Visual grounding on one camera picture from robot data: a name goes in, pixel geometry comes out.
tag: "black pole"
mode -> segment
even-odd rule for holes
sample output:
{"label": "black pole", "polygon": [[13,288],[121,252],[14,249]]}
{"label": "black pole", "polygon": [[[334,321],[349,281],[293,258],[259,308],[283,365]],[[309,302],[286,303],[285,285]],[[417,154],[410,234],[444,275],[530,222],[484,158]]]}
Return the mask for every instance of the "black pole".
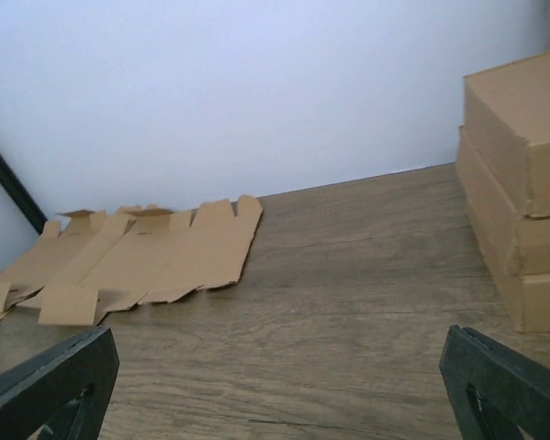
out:
{"label": "black pole", "polygon": [[18,206],[20,212],[22,212],[30,224],[32,224],[35,230],[40,234],[43,230],[43,225],[47,221],[47,217],[40,210],[37,203],[30,196],[27,189],[23,186],[1,155],[0,184],[16,206]]}

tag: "black metal frame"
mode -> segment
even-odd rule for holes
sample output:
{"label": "black metal frame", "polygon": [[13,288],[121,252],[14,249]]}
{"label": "black metal frame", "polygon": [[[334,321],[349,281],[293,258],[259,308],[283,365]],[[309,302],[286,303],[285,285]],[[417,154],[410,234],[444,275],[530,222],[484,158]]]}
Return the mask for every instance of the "black metal frame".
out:
{"label": "black metal frame", "polygon": [[47,217],[40,210],[37,203],[28,193],[15,173],[10,169],[4,158],[0,155],[0,184],[8,193],[18,209],[27,218],[38,233],[43,230]]}
{"label": "black metal frame", "polygon": [[0,440],[96,439],[118,372],[112,332],[95,327],[0,375]]}
{"label": "black metal frame", "polygon": [[455,325],[440,370],[464,439],[550,440],[550,369]]}

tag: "box top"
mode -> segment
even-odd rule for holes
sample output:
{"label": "box top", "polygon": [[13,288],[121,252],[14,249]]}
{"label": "box top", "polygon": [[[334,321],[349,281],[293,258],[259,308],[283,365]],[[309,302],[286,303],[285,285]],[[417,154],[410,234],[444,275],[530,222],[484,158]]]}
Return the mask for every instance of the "box top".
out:
{"label": "box top", "polygon": [[550,51],[473,73],[466,81],[517,135],[550,139]]}

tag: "wood grain floor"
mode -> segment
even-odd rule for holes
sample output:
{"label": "wood grain floor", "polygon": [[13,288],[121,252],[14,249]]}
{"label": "wood grain floor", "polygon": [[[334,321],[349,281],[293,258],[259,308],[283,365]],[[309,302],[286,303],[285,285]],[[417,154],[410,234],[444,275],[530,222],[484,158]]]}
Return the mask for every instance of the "wood grain floor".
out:
{"label": "wood grain floor", "polygon": [[[103,439],[460,438],[450,325],[550,367],[512,331],[451,165],[262,199],[242,282],[106,318],[121,367]],[[0,372],[78,331],[14,310]]]}

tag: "brown wooden surface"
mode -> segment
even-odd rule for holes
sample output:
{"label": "brown wooden surface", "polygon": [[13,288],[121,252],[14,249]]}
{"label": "brown wooden surface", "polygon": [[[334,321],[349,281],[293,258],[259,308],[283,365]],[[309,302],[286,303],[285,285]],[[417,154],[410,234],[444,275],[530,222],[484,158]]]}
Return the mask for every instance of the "brown wooden surface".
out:
{"label": "brown wooden surface", "polygon": [[[451,165],[262,199],[242,282],[105,320],[103,439],[459,438],[438,361],[471,325],[550,367],[494,291]],[[77,332],[14,310],[0,372]]]}

